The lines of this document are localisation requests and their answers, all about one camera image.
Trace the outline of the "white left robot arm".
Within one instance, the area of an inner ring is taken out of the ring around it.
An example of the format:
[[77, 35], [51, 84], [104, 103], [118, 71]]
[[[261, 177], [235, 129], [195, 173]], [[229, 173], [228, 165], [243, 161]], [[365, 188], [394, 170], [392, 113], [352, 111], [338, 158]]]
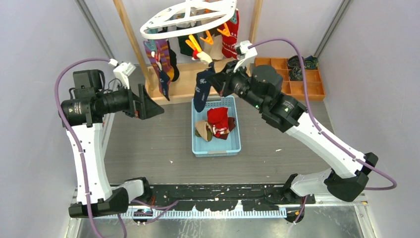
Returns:
[[147, 205], [152, 198], [148, 181], [132, 178], [112, 187], [107, 179], [103, 149], [104, 117], [123, 112], [131, 118], [150, 119], [164, 113], [164, 109], [147, 94], [139, 84], [139, 94], [129, 87], [127, 70], [114, 69], [116, 90], [104, 88], [105, 75], [91, 69], [73, 73], [74, 93], [60, 105], [70, 128], [66, 131], [71, 142], [77, 176], [76, 202], [69, 206], [71, 218], [88, 218], [125, 213], [135, 200]]

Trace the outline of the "red santa sock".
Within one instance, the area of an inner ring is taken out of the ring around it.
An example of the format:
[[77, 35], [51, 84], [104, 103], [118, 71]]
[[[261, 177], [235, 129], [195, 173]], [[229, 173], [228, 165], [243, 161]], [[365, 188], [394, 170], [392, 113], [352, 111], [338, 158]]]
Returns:
[[228, 108], [226, 107], [212, 108], [207, 111], [207, 121], [210, 127], [225, 117], [228, 117]]
[[229, 128], [227, 127], [217, 128], [215, 125], [211, 127], [211, 131], [216, 138], [223, 139], [223, 140], [226, 140], [230, 133]]

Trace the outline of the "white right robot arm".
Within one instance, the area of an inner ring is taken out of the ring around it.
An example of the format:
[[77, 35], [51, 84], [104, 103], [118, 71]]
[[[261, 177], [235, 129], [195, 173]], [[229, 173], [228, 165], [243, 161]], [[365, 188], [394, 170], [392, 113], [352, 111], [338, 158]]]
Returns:
[[308, 108], [292, 96], [284, 94], [283, 77], [270, 65], [259, 65], [252, 75], [244, 69], [234, 70], [236, 61], [227, 63], [221, 72], [206, 80], [216, 92], [226, 97], [236, 94], [254, 108], [262, 119], [279, 131], [294, 137], [314, 151], [330, 168], [309, 175], [292, 174], [280, 191], [288, 203], [296, 203], [302, 197], [316, 193], [329, 193], [345, 201], [354, 201], [365, 189], [371, 168], [378, 157], [347, 149], [362, 160], [362, 165], [342, 151], [330, 139], [339, 139], [317, 120], [311, 120]]

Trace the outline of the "striped beige sock front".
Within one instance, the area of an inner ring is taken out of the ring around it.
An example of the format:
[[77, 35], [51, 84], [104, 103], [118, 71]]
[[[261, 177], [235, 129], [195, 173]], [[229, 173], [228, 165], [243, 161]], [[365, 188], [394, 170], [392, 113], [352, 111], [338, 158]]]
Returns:
[[195, 123], [194, 135], [201, 137], [204, 141], [210, 142], [213, 138], [213, 133], [210, 129], [210, 124], [206, 120], [199, 120]]

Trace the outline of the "navy sock with white cuff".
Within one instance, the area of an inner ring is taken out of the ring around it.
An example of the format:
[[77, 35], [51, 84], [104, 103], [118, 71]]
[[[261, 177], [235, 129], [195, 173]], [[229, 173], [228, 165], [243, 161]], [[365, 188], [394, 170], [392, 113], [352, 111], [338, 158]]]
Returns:
[[212, 58], [204, 51], [199, 53], [194, 52], [194, 57], [207, 64], [207, 68], [205, 70], [196, 74], [196, 86], [193, 97], [194, 109], [197, 112], [202, 112], [211, 89], [211, 83], [207, 78], [215, 74], [215, 67]]

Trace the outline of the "striped beige sock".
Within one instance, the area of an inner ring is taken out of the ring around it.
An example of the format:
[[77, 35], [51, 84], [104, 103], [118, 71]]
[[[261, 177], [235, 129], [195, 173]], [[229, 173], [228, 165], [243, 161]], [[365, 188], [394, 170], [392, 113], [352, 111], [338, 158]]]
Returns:
[[234, 117], [225, 117], [217, 123], [213, 123], [211, 126], [215, 125], [217, 128], [227, 127], [230, 130], [230, 133], [236, 128], [236, 120]]
[[201, 137], [204, 141], [210, 142], [213, 138], [213, 133], [210, 129], [210, 124], [206, 120], [199, 120], [195, 123], [194, 135]]

